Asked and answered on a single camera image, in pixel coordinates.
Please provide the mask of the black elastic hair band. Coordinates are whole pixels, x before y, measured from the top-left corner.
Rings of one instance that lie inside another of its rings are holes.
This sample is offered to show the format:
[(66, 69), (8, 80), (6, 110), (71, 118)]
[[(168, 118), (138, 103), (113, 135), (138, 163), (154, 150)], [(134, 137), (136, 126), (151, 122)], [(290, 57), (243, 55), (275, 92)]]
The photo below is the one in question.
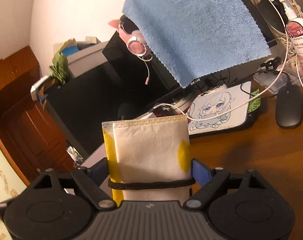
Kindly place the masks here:
[(116, 183), (108, 180), (108, 186), (114, 190), (153, 190), (153, 189), (173, 189), (178, 187), (192, 186), (196, 183), (194, 178), (175, 181), (155, 181), (150, 183)]

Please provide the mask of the white yellow woven bag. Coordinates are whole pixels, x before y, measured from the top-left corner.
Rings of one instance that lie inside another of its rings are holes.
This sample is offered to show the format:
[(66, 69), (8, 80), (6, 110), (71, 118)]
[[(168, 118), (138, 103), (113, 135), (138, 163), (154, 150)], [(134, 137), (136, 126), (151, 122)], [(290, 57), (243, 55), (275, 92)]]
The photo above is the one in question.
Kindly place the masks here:
[[(102, 131), (110, 179), (116, 183), (150, 183), (192, 178), (188, 121), (184, 115), (107, 121)], [(192, 186), (153, 190), (112, 190), (113, 200), (183, 203)]]

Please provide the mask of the anime girl mouse pad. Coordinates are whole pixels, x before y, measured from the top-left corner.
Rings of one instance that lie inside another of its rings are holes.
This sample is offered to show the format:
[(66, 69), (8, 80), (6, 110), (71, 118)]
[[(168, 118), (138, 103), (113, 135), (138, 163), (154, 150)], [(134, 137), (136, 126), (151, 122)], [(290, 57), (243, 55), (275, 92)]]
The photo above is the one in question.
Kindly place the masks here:
[(236, 128), (247, 119), (251, 81), (227, 89), (219, 89), (196, 97), (187, 114), (189, 135)]

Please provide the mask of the black desktop computer tower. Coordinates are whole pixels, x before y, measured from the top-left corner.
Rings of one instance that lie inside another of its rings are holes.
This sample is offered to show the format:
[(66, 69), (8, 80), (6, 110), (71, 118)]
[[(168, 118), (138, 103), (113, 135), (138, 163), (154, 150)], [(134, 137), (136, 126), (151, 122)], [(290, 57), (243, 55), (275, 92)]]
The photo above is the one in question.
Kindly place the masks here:
[(47, 110), (84, 159), (103, 143), (102, 122), (134, 119), (142, 114), (148, 76), (145, 64), (101, 64), (60, 88), (50, 88)]

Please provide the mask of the brown wooden cabinet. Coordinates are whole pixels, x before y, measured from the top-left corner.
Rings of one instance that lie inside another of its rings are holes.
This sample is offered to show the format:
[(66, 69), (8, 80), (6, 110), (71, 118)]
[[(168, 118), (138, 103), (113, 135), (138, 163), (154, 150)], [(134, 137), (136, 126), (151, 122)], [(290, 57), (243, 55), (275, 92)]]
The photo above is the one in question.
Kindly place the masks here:
[(25, 184), (47, 168), (74, 168), (65, 135), (31, 98), (30, 88), (39, 79), (39, 62), (30, 47), (0, 60), (0, 150)]

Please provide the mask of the black computer mouse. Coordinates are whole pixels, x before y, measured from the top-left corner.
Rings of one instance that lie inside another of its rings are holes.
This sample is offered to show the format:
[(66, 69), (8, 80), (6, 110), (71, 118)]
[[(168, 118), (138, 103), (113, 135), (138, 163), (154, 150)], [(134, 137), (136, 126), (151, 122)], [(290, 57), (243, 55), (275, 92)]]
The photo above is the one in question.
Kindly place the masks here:
[(282, 129), (293, 129), (302, 123), (303, 98), (298, 85), (287, 85), (278, 91), (275, 118)]

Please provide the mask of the green crumpled cloth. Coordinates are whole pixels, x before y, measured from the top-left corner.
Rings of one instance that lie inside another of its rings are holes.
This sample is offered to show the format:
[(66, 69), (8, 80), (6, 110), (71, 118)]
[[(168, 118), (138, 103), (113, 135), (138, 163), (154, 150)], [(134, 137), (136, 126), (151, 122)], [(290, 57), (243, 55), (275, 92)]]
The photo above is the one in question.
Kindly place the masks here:
[(67, 57), (61, 53), (55, 53), (50, 66), (52, 76), (65, 85), (69, 79), (69, 69)]

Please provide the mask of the grey cardboard box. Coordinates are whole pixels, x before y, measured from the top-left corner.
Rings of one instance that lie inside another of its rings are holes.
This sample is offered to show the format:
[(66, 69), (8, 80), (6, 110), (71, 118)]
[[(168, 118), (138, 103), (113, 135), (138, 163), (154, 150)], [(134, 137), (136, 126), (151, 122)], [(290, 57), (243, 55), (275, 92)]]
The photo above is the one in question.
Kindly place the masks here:
[(64, 43), (55, 43), (53, 52), (60, 52), (66, 57), (69, 74), (76, 78), (107, 62), (103, 55), (103, 49), (107, 44), (108, 41), (101, 42), (96, 37), (87, 36), (84, 41), (72, 38)]

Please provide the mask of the pink cat ear headset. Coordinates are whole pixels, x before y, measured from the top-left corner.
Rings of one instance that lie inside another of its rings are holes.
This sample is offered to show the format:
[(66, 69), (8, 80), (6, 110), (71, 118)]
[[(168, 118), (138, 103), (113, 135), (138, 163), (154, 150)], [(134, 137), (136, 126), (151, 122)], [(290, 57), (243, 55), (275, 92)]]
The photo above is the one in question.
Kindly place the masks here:
[(148, 85), (150, 79), (150, 71), (147, 62), (152, 61), (153, 56), (151, 49), (148, 47), (146, 39), (143, 37), (140, 30), (134, 30), (132, 33), (127, 33), (124, 29), (121, 20), (111, 20), (108, 25), (115, 28), (120, 39), (125, 43), (128, 51), (138, 57), (145, 63), (147, 68), (147, 78), (145, 84)]

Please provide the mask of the white pink lotion pump bottle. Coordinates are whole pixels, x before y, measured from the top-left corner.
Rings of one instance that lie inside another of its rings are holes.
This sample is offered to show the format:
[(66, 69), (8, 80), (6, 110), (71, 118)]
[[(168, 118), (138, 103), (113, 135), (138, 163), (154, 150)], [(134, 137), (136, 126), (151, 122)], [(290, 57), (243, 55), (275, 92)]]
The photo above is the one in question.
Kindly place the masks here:
[(292, 7), (289, 7), (285, 0), (279, 0), (283, 5), (285, 14), (288, 18), (286, 31), (298, 56), (303, 71), (303, 18), (299, 17)]

